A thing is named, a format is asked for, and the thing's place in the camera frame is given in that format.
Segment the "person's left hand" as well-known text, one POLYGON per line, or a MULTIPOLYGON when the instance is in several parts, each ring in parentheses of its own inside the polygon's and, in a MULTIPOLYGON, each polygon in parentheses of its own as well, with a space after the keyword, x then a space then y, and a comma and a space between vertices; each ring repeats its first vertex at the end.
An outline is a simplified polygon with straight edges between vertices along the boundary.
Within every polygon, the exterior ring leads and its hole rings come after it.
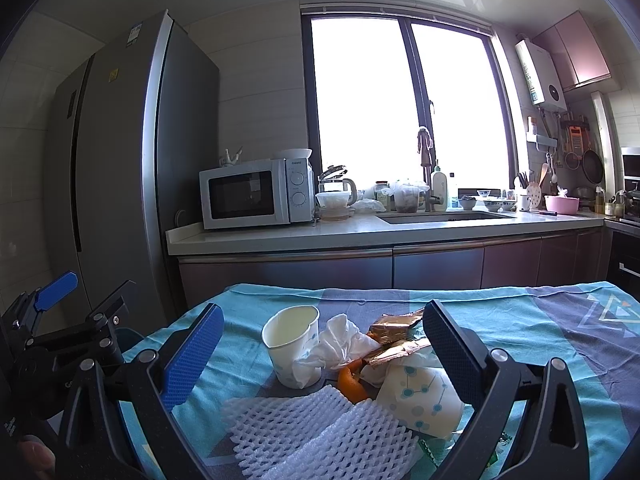
POLYGON ((55 478, 55 455, 38 437, 26 434, 17 442, 16 448, 39 479, 55 478))

